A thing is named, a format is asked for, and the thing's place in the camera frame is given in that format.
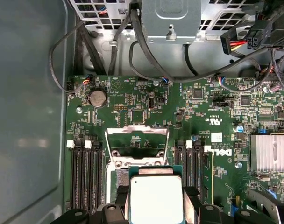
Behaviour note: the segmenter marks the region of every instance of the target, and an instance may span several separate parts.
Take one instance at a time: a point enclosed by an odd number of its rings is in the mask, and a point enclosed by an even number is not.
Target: sticker
[[[222,132],[212,133],[211,142],[222,142]]]

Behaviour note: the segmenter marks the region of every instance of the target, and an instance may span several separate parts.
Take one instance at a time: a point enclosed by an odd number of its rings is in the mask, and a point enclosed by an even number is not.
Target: mounting screw
[[[83,213],[81,211],[78,211],[75,213],[75,216],[81,216]]]
[[[81,106],[78,106],[78,107],[76,108],[76,112],[77,112],[78,114],[83,113],[83,108],[82,108]]]
[[[206,206],[206,210],[212,211],[212,210],[213,210],[213,207],[212,207],[212,206]]]
[[[131,34],[129,33],[125,34],[125,38],[129,41],[131,39]]]
[[[116,161],[116,162],[115,162],[115,166],[116,166],[117,168],[120,168],[120,167],[122,166],[122,162],[121,162],[121,161]]]
[[[235,168],[240,169],[243,167],[243,164],[241,162],[236,162],[235,163]]]
[[[250,213],[247,211],[241,211],[242,216],[250,216]]]
[[[154,86],[158,86],[158,85],[160,84],[160,82],[159,82],[159,81],[153,81],[152,84],[153,84]]]

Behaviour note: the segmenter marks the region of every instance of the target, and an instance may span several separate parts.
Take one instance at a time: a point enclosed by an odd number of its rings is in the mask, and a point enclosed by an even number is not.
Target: connector
[[[248,32],[247,48],[258,49],[271,34],[272,23],[266,20],[257,20]]]

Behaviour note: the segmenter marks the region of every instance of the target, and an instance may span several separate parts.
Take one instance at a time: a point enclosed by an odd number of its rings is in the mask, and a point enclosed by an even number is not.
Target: silver heatsink
[[[251,135],[251,169],[284,172],[284,135]]]

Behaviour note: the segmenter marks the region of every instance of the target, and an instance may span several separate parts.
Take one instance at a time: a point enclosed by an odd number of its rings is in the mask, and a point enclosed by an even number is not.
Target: integrated circuit
[[[144,123],[144,116],[142,110],[131,111],[131,123],[142,124]]]
[[[250,106],[251,97],[250,96],[241,96],[241,106]]]
[[[193,99],[203,99],[202,89],[194,89],[193,90]]]

